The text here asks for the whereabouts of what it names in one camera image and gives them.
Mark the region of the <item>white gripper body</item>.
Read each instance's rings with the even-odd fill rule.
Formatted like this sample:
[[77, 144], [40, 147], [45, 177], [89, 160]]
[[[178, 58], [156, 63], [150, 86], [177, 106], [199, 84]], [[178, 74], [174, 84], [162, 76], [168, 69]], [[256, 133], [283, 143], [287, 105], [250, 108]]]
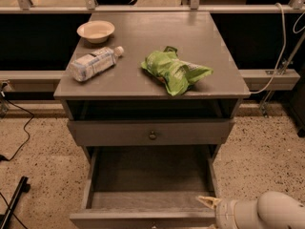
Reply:
[[219, 229], [256, 229], [256, 201], [222, 199], [216, 206], [215, 218]]

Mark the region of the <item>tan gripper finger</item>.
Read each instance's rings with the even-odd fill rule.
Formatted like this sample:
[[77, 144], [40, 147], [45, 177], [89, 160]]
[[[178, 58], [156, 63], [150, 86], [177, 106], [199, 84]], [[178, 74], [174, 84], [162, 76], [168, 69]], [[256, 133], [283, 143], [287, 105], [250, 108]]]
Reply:
[[204, 196], [198, 196], [196, 198], [200, 203], [205, 205], [206, 207], [215, 210], [217, 205], [220, 203], [220, 198], [214, 198], [214, 197], [204, 197]]

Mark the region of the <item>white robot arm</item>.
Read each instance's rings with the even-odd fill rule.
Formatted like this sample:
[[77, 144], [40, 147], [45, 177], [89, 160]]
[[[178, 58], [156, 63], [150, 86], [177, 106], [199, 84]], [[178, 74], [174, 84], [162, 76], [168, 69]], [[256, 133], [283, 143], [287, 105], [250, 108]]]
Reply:
[[305, 229], [305, 205], [280, 192], [268, 191], [255, 200], [197, 200], [214, 210], [213, 229]]

